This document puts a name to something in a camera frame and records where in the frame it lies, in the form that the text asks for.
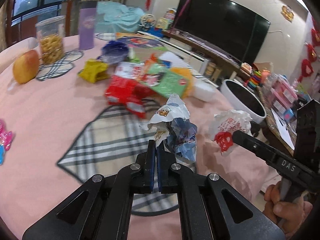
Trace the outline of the person's right hand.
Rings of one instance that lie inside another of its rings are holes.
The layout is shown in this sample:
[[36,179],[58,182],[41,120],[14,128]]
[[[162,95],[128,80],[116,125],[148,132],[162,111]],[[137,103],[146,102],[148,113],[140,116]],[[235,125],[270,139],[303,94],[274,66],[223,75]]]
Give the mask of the person's right hand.
[[263,214],[275,224],[278,224],[277,218],[283,219],[284,223],[279,227],[285,233],[286,239],[291,239],[308,217],[313,205],[304,201],[303,197],[299,197],[296,203],[282,202],[279,192],[280,184],[279,181],[266,189]]

